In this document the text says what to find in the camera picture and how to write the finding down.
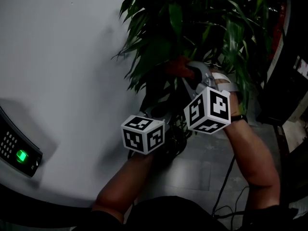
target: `wire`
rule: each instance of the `wire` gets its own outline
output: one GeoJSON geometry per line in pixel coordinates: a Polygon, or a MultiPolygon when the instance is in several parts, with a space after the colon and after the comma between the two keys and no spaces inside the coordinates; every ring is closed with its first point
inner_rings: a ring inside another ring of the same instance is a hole
{"type": "Polygon", "coordinates": [[[218,212],[219,210],[225,208],[225,207],[228,207],[230,209],[230,211],[233,213],[233,210],[232,210],[232,208],[229,205],[225,205],[223,207],[218,208],[217,210],[215,210],[215,213],[218,212]]]}
{"type": "MultiPolygon", "coordinates": [[[[237,202],[239,201],[240,197],[242,196],[242,194],[243,194],[243,192],[244,192],[244,190],[246,188],[249,188],[249,186],[244,187],[243,190],[241,191],[240,195],[237,197],[237,200],[235,202],[235,210],[234,210],[234,212],[236,212],[237,202]]],[[[231,218],[231,231],[233,231],[233,219],[234,219],[234,216],[232,216],[232,218],[231,218]]]]}
{"type": "Polygon", "coordinates": [[[213,217],[214,217],[214,215],[215,215],[215,210],[216,210],[217,205],[218,205],[218,203],[219,203],[221,194],[222,194],[222,192],[223,192],[223,190],[224,190],[224,188],[225,188],[225,186],[226,186],[226,184],[227,184],[227,180],[228,180],[228,177],[229,177],[229,175],[230,175],[230,173],[231,173],[231,170],[232,170],[234,161],[235,161],[235,156],[233,156],[233,158],[232,158],[232,161],[231,161],[231,163],[230,163],[230,166],[229,166],[228,172],[227,172],[227,174],[226,174],[225,180],[224,180],[224,182],[223,182],[223,184],[222,184],[222,187],[221,187],[221,189],[220,189],[218,198],[217,198],[216,203],[215,203],[215,205],[214,205],[214,207],[213,207],[213,211],[212,211],[212,216],[213,216],[213,217]]]}
{"type": "Polygon", "coordinates": [[[247,211],[243,210],[243,211],[233,212],[233,213],[230,213],[230,214],[227,214],[227,215],[224,215],[224,216],[214,215],[214,217],[216,219],[224,219],[224,218],[228,218],[228,217],[235,216],[235,215],[244,215],[245,213],[247,213],[247,211]]]}

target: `forearm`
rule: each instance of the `forearm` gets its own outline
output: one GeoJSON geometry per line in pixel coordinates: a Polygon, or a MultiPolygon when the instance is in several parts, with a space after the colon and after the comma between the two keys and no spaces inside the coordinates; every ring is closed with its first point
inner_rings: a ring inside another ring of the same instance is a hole
{"type": "Polygon", "coordinates": [[[244,120],[233,122],[225,128],[225,132],[239,168],[250,185],[279,185],[279,176],[269,150],[244,120]]]}
{"type": "Polygon", "coordinates": [[[103,206],[125,214],[145,183],[153,156],[136,153],[129,159],[101,190],[93,210],[103,206]]]}

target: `white cube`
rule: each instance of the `white cube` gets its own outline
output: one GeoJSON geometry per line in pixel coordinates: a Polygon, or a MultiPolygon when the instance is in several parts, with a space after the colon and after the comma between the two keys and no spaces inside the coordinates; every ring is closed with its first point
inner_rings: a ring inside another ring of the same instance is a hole
{"type": "Polygon", "coordinates": [[[125,148],[148,154],[165,143],[165,122],[132,115],[122,125],[125,148]]]}
{"type": "Polygon", "coordinates": [[[189,130],[212,134],[231,123],[230,93],[206,87],[184,109],[189,130]]]}

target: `gray floor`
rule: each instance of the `gray floor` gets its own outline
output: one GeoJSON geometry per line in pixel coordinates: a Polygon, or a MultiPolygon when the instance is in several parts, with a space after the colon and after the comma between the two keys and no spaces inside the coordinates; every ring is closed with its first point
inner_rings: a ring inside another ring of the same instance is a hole
{"type": "MultiPolygon", "coordinates": [[[[276,168],[280,173],[280,154],[272,126],[256,122],[258,106],[255,100],[250,102],[248,120],[256,134],[263,139],[270,149],[276,168]]],[[[174,159],[170,167],[157,173],[149,179],[138,201],[159,196],[179,196],[199,204],[208,213],[212,213],[219,190],[225,179],[228,167],[233,157],[229,140],[223,131],[214,135],[198,133],[188,140],[185,151],[174,159]]],[[[218,208],[229,205],[235,208],[235,202],[242,189],[247,186],[237,164],[235,163],[221,196],[218,208]]],[[[248,189],[245,189],[238,201],[237,210],[245,209],[248,189]]],[[[219,215],[230,213],[227,208],[217,212],[219,215]]],[[[231,218],[221,222],[230,229],[231,218]]],[[[242,216],[236,216],[233,229],[240,227],[242,216]]]]}

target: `wall-mounted device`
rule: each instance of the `wall-mounted device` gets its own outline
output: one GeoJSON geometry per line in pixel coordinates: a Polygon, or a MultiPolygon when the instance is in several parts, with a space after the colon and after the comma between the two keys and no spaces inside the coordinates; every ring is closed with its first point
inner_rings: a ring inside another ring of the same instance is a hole
{"type": "Polygon", "coordinates": [[[0,158],[32,177],[42,157],[39,148],[14,125],[0,107],[0,158]]]}

